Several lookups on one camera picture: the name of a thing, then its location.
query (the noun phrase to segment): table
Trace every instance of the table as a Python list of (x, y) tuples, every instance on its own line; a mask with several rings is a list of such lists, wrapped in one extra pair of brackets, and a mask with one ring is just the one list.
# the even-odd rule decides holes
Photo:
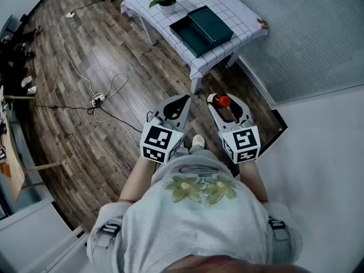
[[(171, 15), (164, 15), (159, 6), (149, 7), (152, 0), (124, 0), (121, 3), (121, 13), (128, 15), (137, 14), (142, 21), (149, 41), (152, 45), (156, 40), (152, 34), (154, 27), (174, 48), (180, 57), (190, 66), (191, 92), (195, 94), (201, 84), (204, 74), (208, 73), (214, 65), (222, 59), (233, 54), (227, 62), (227, 67), (232, 66), (242, 51), (242, 47), (253, 39), (267, 35), (268, 30), (263, 29), (257, 19), (261, 19), (240, 0), (177, 0), (176, 11)], [(228, 42), (219, 45), (200, 57), (193, 53), (170, 30), (169, 26), (185, 17), (189, 11), (207, 5), (217, 14), (234, 35)]]
[[(7, 98), (34, 99), (33, 97), (26, 97), (26, 96), (23, 96), (23, 97), (7, 96), (7, 95), (4, 96), (4, 87), (1, 86), (1, 88), (0, 88), (0, 108), (1, 109), (2, 109), (2, 103), (3, 103), (4, 99), (7, 99)], [(3, 142), (3, 145), (6, 150), (6, 152), (5, 152), (6, 153), (6, 163), (9, 165), (10, 173), (11, 173), (10, 177), (5, 176), (5, 178), (6, 178), (7, 184), (9, 185), (11, 193), (13, 194), (14, 198), (17, 200), (18, 196), (22, 190), (44, 185), (44, 182), (39, 182), (39, 183), (24, 186), (24, 182), (26, 179), (26, 177), (25, 177), (26, 173), (59, 166), (59, 165), (61, 165), (61, 162), (56, 162), (56, 163), (52, 163), (52, 164), (41, 165), (41, 166), (24, 169), (20, 162), (18, 152), (16, 150), (16, 144), (15, 144), (14, 136), (11, 131), (11, 125), (10, 125), (10, 122), (7, 117), (4, 119), (4, 123), (6, 125), (7, 132), (6, 132), (6, 134), (2, 135), (2, 142)]]
[(10, 23), (10, 21), (11, 21), (12, 18), (13, 18), (13, 16), (10, 15), (8, 17), (8, 19), (5, 21), (5, 23), (3, 24), (2, 28), (1, 28), (1, 31), (0, 31), (0, 39), (2, 39), (2, 36), (4, 35), (4, 32), (5, 31), (11, 32), (12, 34), (15, 33), (14, 31), (12, 31), (12, 30), (10, 30), (10, 29), (7, 28), (7, 26), (9, 25), (9, 23)]

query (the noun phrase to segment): bottle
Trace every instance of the bottle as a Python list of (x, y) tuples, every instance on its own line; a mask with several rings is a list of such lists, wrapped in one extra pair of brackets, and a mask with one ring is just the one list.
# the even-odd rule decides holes
[(212, 104), (215, 108), (224, 108), (230, 106), (231, 99), (227, 95), (219, 95), (217, 93), (213, 93), (208, 95), (207, 103)]
[(217, 110), (217, 113), (225, 120), (225, 122), (231, 122), (237, 120), (233, 112), (230, 109), (231, 99), (227, 95), (219, 95), (217, 93), (213, 93), (208, 95), (207, 103), (211, 104)]

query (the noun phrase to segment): grid pattern tablecloth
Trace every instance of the grid pattern tablecloth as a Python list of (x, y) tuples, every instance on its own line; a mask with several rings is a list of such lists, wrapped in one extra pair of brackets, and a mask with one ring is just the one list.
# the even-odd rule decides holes
[[(257, 18), (259, 16), (256, 15), (252, 21), (252, 11), (239, 0), (236, 0), (235, 4), (239, 3), (239, 5), (234, 5), (234, 10), (225, 6), (226, 2), (221, 0), (177, 0), (176, 10), (171, 15), (164, 15), (158, 5), (148, 8), (151, 1), (124, 0), (121, 4), (121, 13), (127, 12), (131, 15), (135, 11), (158, 30), (180, 57), (191, 67), (191, 80), (202, 78), (208, 70), (222, 59), (250, 42), (253, 38), (266, 34), (266, 31), (262, 31), (260, 25), (257, 25)], [(231, 28), (234, 35), (228, 42), (219, 45), (200, 57), (195, 57), (183, 42), (171, 32), (169, 26), (185, 17), (189, 11), (204, 5), (207, 5), (216, 13)], [(247, 21), (242, 21), (244, 19), (238, 18), (238, 16), (242, 17), (241, 12), (244, 13), (244, 11), (249, 11), (250, 13), (250, 15), (247, 15), (249, 17)]]

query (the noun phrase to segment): gray t-shirt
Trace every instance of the gray t-shirt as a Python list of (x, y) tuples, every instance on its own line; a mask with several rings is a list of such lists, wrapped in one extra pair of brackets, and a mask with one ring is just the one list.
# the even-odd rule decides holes
[(105, 205), (91, 236), (112, 217), (122, 218), (120, 272), (162, 272), (188, 255), (267, 262), (267, 210), (225, 165), (202, 156), (160, 168), (135, 204)]

